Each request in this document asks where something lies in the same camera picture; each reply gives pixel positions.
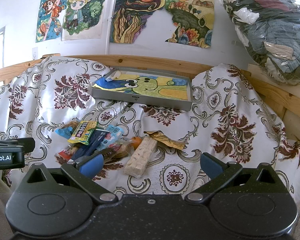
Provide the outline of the dark blue snack packet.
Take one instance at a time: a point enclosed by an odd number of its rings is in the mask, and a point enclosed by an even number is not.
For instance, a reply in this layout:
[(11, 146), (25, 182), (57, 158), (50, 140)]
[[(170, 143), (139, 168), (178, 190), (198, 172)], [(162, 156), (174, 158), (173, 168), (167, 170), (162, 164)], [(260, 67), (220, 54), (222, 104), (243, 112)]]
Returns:
[(71, 157), (71, 160), (76, 160), (83, 156), (90, 156), (96, 150), (98, 145), (103, 141), (109, 131), (96, 129), (89, 138), (88, 145), (82, 145)]

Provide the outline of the red quail egg pack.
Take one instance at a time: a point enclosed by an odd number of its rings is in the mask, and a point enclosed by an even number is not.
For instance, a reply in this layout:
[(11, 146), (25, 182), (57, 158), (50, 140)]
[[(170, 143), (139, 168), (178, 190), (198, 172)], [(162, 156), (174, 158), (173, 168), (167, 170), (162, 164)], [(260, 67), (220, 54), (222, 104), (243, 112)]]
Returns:
[(78, 149), (79, 149), (78, 146), (70, 146), (69, 148), (59, 152), (58, 155), (64, 160), (69, 161), (71, 157), (77, 152)]

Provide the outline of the yellow green candy pack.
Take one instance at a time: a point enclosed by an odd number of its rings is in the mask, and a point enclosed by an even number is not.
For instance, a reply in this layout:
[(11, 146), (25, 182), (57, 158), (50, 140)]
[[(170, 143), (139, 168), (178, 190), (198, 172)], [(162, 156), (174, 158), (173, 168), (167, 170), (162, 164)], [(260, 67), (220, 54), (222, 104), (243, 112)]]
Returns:
[(97, 121), (81, 121), (68, 139), (68, 142), (71, 144), (89, 145), (89, 139), (96, 128)]

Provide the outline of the blue edged clear snack bag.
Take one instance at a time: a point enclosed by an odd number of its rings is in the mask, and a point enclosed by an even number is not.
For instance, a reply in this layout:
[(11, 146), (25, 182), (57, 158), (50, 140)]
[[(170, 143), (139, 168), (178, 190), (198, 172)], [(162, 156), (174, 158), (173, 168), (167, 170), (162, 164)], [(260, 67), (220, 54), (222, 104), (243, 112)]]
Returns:
[(74, 130), (77, 128), (78, 124), (78, 121), (71, 121), (68, 124), (65, 124), (60, 128), (56, 129), (55, 132), (61, 137), (69, 139), (73, 134)]

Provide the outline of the light blue pig packet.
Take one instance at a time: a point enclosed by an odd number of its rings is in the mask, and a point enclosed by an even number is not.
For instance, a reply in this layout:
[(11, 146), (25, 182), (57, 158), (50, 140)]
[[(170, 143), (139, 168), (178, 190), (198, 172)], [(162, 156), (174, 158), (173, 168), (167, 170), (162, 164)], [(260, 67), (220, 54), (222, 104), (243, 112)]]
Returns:
[(107, 135), (104, 137), (103, 141), (99, 144), (98, 150), (104, 150), (108, 148), (111, 144), (115, 143), (123, 134), (123, 129), (118, 126), (108, 125), (106, 127), (108, 131)]

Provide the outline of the rice cracker pack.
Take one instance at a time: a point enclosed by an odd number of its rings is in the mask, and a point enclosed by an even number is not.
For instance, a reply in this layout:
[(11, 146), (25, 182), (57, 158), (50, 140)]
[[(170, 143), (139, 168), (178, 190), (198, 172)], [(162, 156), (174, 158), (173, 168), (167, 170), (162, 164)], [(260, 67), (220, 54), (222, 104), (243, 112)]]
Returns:
[(135, 178), (141, 178), (146, 170), (151, 154), (157, 148), (157, 141), (145, 136), (140, 145), (127, 161), (124, 173)]

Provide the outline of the orange tangerine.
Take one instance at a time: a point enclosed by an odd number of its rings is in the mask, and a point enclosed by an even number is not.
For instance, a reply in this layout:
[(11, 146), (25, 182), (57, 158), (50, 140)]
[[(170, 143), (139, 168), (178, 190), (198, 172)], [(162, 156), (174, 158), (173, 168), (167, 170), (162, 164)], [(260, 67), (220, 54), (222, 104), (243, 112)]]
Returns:
[(131, 145), (136, 150), (138, 146), (142, 143), (142, 138), (140, 137), (132, 137), (130, 140)]

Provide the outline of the gold foil snack packet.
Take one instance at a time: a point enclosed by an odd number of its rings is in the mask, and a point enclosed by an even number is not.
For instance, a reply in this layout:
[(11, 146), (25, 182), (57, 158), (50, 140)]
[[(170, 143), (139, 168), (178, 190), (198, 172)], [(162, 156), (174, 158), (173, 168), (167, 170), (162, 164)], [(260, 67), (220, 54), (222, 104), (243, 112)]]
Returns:
[(182, 150), (185, 147), (184, 141), (172, 140), (168, 136), (166, 136), (162, 131), (144, 131), (144, 133), (168, 147), (175, 148), (178, 150)]

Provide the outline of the floral white bed cover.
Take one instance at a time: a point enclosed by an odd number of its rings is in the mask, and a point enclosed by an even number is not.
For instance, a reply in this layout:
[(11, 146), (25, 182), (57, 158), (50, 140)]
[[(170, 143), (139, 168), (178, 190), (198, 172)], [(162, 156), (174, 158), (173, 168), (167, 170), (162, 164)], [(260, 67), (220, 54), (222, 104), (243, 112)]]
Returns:
[(0, 87), (0, 139), (33, 137), (26, 166), (59, 167), (68, 147), (57, 129), (73, 120), (117, 126), (127, 138), (162, 131), (185, 142), (177, 150), (158, 144), (141, 178), (124, 172), (127, 159), (112, 160), (94, 181), (123, 193), (187, 194), (209, 181), (200, 169), (207, 152), (244, 167), (269, 163), (295, 200), (300, 200), (300, 142), (290, 140), (284, 122), (255, 92), (241, 71), (220, 64), (192, 80), (189, 111), (95, 99), (92, 82), (109, 67), (95, 61), (52, 56)]

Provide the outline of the grey metal tray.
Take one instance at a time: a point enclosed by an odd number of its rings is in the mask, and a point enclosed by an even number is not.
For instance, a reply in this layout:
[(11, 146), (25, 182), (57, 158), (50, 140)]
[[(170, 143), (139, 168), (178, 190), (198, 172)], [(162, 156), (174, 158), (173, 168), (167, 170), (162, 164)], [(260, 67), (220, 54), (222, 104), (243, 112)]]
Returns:
[(170, 76), (170, 77), (177, 77), (181, 79), (185, 79), (188, 82), (188, 100), (174, 100), (174, 99), (163, 99), (163, 98), (154, 98), (150, 96), (138, 95), (138, 94), (128, 94), (122, 92), (110, 92), (106, 90), (101, 90), (97, 88), (93, 88), (91, 83), (91, 95), (95, 98), (100, 99), (109, 99), (109, 100), (116, 100), (116, 101), (126, 101), (131, 103), (139, 103), (145, 105), (152, 105), (152, 106), (159, 106), (159, 107), (167, 107), (167, 108), (174, 108), (183, 111), (189, 111), (192, 106), (192, 85), (191, 81), (188, 77), (178, 76), (174, 74), (168, 74), (160, 71), (150, 71), (150, 70), (140, 70), (135, 68), (123, 68), (117, 67), (113, 68), (109, 73), (114, 70), (123, 70), (123, 71), (130, 71), (130, 72), (138, 72), (138, 73), (146, 73), (146, 74), (159, 74), (163, 76)]

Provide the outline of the frog drawing paper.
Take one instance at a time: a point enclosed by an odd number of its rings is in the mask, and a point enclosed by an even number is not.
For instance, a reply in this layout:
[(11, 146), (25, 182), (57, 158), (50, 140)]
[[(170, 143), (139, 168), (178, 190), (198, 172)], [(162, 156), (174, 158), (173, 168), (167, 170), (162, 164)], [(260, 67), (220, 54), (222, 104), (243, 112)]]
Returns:
[(97, 79), (93, 88), (110, 92), (138, 94), (154, 98), (188, 100), (188, 82), (185, 79), (114, 70)]

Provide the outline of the anime girl drawing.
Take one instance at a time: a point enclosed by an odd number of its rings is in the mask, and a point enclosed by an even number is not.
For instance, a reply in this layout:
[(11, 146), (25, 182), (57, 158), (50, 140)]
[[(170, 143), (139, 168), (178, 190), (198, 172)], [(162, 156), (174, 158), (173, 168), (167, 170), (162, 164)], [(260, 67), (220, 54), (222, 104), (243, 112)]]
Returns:
[(41, 0), (38, 10), (36, 43), (61, 37), (60, 14), (68, 0)]

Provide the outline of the plastic bag of clothes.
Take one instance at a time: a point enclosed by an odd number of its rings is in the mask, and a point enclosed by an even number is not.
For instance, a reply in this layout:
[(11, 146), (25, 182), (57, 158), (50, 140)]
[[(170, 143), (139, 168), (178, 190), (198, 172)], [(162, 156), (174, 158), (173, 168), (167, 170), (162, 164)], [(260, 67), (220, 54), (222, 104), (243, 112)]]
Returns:
[(223, 0), (248, 54), (278, 83), (300, 84), (300, 5), (294, 0)]

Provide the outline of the blond boy drawing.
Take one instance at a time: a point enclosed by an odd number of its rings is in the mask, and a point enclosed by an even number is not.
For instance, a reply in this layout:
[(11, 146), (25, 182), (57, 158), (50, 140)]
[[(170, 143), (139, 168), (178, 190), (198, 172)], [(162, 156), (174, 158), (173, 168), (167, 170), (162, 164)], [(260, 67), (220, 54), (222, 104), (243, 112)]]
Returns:
[(62, 41), (100, 38), (106, 0), (68, 0)]

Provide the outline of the landscape drawing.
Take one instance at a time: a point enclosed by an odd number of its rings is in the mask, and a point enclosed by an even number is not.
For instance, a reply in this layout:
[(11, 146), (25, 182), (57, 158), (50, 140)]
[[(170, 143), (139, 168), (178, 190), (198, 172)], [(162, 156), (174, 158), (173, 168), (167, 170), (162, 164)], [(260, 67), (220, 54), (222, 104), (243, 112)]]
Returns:
[(214, 0), (166, 0), (175, 31), (166, 40), (199, 48), (209, 48), (215, 20)]

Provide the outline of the starry night drawing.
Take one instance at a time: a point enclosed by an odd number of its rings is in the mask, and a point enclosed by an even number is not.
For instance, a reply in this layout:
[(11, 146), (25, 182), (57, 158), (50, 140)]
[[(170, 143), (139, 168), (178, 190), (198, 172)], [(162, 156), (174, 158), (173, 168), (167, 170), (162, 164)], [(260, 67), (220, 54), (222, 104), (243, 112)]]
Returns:
[(164, 5), (165, 0), (116, 0), (110, 42), (133, 44), (145, 29), (148, 18)]

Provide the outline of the wooden bed frame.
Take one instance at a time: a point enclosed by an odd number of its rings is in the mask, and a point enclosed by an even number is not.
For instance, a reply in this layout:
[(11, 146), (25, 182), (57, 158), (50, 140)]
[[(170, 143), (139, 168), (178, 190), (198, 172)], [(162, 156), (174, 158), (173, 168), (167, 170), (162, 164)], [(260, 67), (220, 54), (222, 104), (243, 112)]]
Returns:
[[(75, 58), (97, 61), (108, 67), (169, 70), (189, 78), (211, 68), (202, 63), (134, 55), (76, 55)], [(265, 103), (282, 119), (288, 137), (300, 141), (300, 85), (279, 85), (255, 64), (249, 64), (248, 69), (241, 72)]]

